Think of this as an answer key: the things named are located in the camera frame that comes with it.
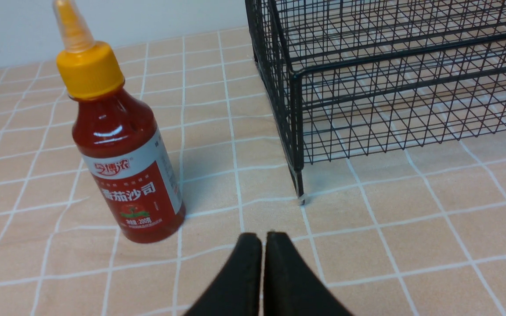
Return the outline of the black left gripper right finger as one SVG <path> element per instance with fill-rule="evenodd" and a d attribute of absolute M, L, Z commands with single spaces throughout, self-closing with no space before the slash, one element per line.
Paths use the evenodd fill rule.
<path fill-rule="evenodd" d="M 351 316 L 308 267 L 285 232 L 267 233 L 265 316 Z"/>

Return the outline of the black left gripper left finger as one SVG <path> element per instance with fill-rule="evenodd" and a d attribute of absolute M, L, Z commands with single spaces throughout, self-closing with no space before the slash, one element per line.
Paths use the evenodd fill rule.
<path fill-rule="evenodd" d="M 240 234 L 233 252 L 187 316 L 257 316 L 263 248 L 255 233 Z"/>

